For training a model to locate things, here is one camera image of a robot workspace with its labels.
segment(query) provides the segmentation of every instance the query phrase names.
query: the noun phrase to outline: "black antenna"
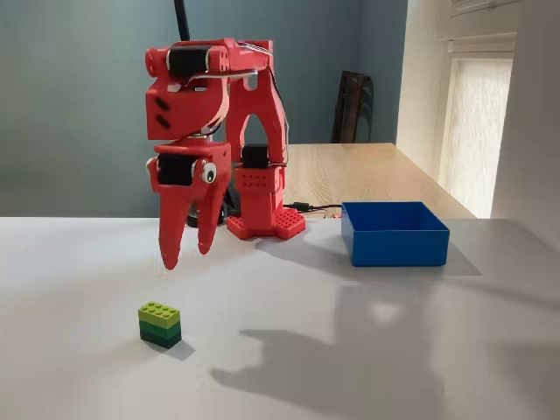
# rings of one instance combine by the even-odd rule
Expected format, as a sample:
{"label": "black antenna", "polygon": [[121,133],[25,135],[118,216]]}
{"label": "black antenna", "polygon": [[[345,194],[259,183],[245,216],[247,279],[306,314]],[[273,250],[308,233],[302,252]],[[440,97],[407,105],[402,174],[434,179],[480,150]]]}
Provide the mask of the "black antenna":
{"label": "black antenna", "polygon": [[175,0],[175,14],[177,15],[178,34],[181,41],[190,41],[191,33],[186,19],[185,0]]}

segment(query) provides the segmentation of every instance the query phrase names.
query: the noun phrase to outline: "wooden table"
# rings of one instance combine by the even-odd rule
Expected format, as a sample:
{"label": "wooden table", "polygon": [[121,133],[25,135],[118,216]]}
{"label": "wooden table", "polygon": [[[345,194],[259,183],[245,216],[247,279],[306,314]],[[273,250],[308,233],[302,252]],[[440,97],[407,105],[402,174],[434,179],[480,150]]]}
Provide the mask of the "wooden table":
{"label": "wooden table", "polygon": [[284,203],[422,201],[442,219],[474,215],[392,143],[292,144]]}

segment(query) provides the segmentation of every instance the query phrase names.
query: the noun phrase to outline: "blue plastic container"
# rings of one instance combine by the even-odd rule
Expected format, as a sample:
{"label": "blue plastic container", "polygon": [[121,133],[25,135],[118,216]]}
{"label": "blue plastic container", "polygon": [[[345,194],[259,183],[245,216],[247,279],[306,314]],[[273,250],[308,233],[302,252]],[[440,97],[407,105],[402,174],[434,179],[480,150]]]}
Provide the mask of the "blue plastic container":
{"label": "blue plastic container", "polygon": [[342,237],[355,267],[447,261],[449,229],[421,202],[342,203]]}

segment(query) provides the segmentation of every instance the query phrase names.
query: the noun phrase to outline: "dark wooden chair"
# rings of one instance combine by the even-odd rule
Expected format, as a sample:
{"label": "dark wooden chair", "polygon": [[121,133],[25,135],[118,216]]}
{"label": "dark wooden chair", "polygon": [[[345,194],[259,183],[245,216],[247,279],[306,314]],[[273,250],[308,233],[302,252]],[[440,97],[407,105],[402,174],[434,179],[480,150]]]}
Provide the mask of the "dark wooden chair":
{"label": "dark wooden chair", "polygon": [[358,121],[367,122],[367,139],[371,139],[374,112],[374,84],[361,73],[342,72],[339,98],[334,111],[332,143],[356,143]]}

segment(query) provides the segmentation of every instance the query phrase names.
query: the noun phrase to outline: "dark green lego brick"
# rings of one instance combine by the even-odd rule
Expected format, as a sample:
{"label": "dark green lego brick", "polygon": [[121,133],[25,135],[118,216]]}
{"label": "dark green lego brick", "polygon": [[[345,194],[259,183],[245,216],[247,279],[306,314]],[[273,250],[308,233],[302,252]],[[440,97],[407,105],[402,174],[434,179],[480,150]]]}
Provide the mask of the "dark green lego brick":
{"label": "dark green lego brick", "polygon": [[173,337],[171,337],[170,339],[162,339],[156,335],[150,334],[148,332],[144,332],[144,331],[140,331],[140,338],[144,341],[148,341],[150,343],[153,344],[157,344],[158,346],[170,349],[173,346],[175,346],[177,343],[179,343],[182,338],[181,338],[181,333],[177,333],[175,334]]}
{"label": "dark green lego brick", "polygon": [[145,333],[167,340],[175,334],[181,332],[181,321],[172,325],[170,328],[162,328],[160,326],[150,324],[149,322],[140,321],[140,331],[144,331]]}
{"label": "dark green lego brick", "polygon": [[153,326],[167,329],[179,322],[180,314],[179,310],[165,304],[148,302],[138,310],[138,318]]}

